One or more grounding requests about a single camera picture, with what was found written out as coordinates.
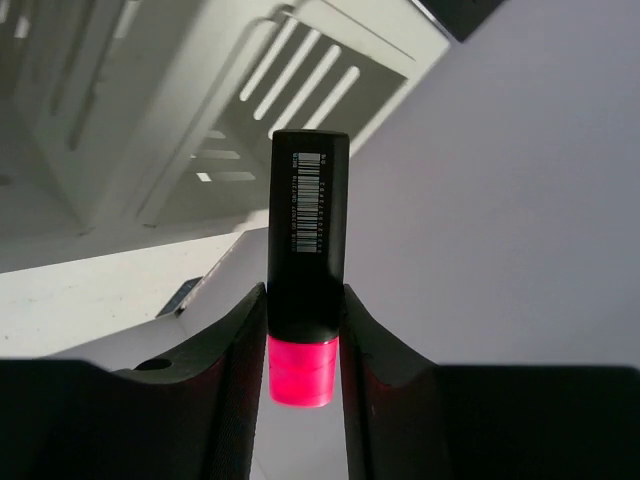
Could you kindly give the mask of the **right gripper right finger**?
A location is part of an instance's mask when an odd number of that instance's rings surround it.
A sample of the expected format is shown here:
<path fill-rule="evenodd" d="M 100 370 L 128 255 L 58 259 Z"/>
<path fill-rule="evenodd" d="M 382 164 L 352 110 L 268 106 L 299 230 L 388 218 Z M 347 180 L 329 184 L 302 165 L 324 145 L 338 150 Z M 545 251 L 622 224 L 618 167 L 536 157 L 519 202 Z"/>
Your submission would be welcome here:
<path fill-rule="evenodd" d="M 639 373 L 439 365 L 344 292 L 340 368 L 352 479 L 635 479 Z"/>

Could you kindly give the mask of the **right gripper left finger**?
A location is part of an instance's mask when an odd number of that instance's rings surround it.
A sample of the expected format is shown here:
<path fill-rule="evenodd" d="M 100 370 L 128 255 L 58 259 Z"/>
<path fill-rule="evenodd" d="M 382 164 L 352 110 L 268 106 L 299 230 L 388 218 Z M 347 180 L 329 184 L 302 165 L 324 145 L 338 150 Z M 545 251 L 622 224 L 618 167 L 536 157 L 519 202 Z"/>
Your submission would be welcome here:
<path fill-rule="evenodd" d="M 5 479 L 246 479 L 266 340 L 257 285 L 222 319 L 134 369 L 1 364 Z"/>

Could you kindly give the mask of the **pink cap black highlighter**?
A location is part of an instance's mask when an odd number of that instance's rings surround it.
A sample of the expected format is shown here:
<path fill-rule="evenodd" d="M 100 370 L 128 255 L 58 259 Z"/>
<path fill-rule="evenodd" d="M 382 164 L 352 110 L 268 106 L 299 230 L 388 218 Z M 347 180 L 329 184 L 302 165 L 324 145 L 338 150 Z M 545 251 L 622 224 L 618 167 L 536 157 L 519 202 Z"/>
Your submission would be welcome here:
<path fill-rule="evenodd" d="M 334 396 L 344 297 L 350 138 L 284 129 L 271 151 L 267 266 L 269 393 L 294 408 Z"/>

